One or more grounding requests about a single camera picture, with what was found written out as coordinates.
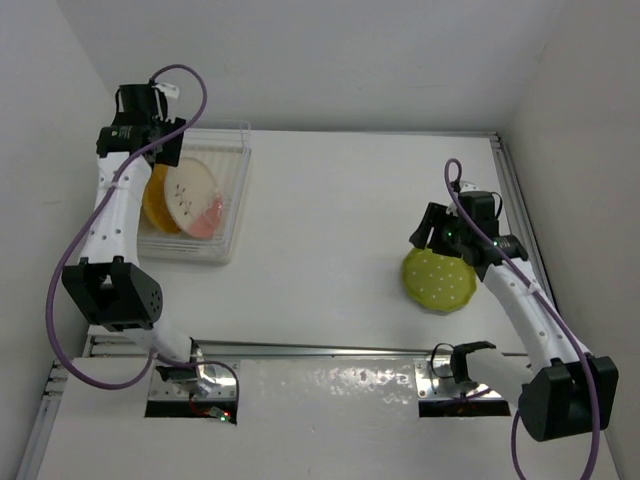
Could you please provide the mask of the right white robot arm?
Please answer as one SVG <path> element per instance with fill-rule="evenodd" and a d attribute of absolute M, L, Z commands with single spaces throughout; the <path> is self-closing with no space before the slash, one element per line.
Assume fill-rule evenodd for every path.
<path fill-rule="evenodd" d="M 520 240 L 499 231 L 491 193 L 467 191 L 453 205 L 431 202 L 411 245 L 462 260 L 494 295 L 520 337 L 531 367 L 513 365 L 489 341 L 454 346 L 457 384 L 481 383 L 514 404 L 538 442 L 604 430 L 614 405 L 619 371 L 608 356 L 577 340 L 534 279 Z"/>

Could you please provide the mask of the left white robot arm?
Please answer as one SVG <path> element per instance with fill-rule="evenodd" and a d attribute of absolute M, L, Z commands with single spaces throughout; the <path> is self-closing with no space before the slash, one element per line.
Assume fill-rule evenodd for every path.
<path fill-rule="evenodd" d="M 189 126 L 169 117 L 172 92 L 154 81 L 116 91 L 114 119 L 97 140 L 94 211 L 50 285 L 63 285 L 89 324 L 133 341 L 152 359 L 191 370 L 193 341 L 163 316 L 162 288 L 141 269 L 137 245 L 146 185 L 157 166 L 178 165 Z"/>

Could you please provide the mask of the white pink floral plate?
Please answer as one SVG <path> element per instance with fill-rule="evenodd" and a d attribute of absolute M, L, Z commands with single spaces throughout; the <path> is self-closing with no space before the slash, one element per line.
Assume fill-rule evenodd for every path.
<path fill-rule="evenodd" d="M 168 168 L 164 198 L 173 221 L 192 238 L 209 240 L 221 225 L 223 197 L 215 176 L 198 159 L 183 157 Z"/>

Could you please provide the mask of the green dotted plate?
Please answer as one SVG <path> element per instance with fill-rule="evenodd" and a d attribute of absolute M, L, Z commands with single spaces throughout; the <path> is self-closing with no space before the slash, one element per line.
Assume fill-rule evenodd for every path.
<path fill-rule="evenodd" d="M 401 264 L 407 296 L 423 308 L 449 314 L 464 308 L 477 290 L 474 270 L 462 259 L 412 248 Z"/>

